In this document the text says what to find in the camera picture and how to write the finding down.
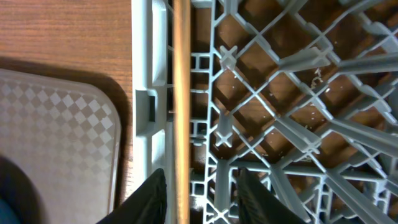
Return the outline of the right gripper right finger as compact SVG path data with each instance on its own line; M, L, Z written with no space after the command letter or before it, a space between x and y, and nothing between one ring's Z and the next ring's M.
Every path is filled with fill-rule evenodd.
M238 216L242 224L305 224L245 167L239 168L237 191Z

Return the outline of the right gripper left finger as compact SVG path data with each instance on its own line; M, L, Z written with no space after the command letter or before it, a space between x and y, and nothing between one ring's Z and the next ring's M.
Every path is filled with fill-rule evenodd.
M98 224L163 224L167 213L164 170L156 169L117 209Z

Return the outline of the dark blue plate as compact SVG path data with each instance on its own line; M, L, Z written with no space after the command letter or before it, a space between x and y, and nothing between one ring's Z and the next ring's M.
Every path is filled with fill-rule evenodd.
M1 224L21 224L13 209L3 199L0 199L0 221Z

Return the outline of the wooden chopstick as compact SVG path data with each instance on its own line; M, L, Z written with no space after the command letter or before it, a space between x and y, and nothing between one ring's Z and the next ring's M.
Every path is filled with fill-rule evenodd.
M174 118L177 222L190 222L191 2L174 0Z

